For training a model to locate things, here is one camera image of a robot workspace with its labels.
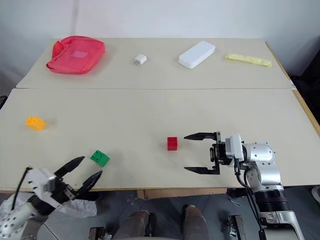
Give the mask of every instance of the white power adapter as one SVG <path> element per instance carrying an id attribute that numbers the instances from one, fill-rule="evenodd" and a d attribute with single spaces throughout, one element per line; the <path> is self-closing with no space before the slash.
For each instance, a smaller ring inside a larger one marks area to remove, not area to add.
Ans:
<path id="1" fill-rule="evenodd" d="M 137 64 L 137 65 L 142 65 L 144 64 L 144 62 L 147 61 L 147 56 L 146 55 L 143 55 L 143 54 L 139 54 L 138 56 L 136 56 L 134 58 L 134 64 Z"/>
<path id="2" fill-rule="evenodd" d="M 206 42 L 201 41 L 194 45 L 189 50 L 185 51 L 179 56 L 178 62 L 187 67 L 188 69 L 195 68 L 199 63 L 209 57 L 214 53 L 216 46 Z"/>

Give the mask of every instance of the red block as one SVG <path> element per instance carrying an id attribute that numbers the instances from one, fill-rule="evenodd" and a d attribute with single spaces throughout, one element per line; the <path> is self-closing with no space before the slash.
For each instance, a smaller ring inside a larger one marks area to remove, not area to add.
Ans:
<path id="1" fill-rule="evenodd" d="M 168 151 L 177 151 L 178 138 L 176 136 L 168 136 L 166 143 Z"/>

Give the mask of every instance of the green block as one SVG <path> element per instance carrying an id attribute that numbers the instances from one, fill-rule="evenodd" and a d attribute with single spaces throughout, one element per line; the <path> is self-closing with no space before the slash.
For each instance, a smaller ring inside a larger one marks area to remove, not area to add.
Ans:
<path id="1" fill-rule="evenodd" d="M 102 151 L 95 151 L 95 153 L 90 157 L 93 161 L 95 161 L 100 166 L 104 167 L 110 160 L 110 157 L 105 155 Z"/>

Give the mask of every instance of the red pouch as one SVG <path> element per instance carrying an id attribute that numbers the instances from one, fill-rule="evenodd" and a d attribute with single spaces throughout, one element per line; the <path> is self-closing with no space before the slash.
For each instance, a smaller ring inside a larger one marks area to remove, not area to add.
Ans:
<path id="1" fill-rule="evenodd" d="M 61 74 L 85 74 L 105 53 L 102 41 L 86 36 L 69 36 L 57 41 L 46 67 Z"/>

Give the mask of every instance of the white wall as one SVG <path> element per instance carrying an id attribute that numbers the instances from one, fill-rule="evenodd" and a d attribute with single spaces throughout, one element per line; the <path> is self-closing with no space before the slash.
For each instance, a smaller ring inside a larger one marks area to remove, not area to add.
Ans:
<path id="1" fill-rule="evenodd" d="M 320 48 L 320 1 L 0 0 L 2 86 L 14 87 L 51 37 L 73 34 L 264 38 L 287 72 L 298 75 Z"/>

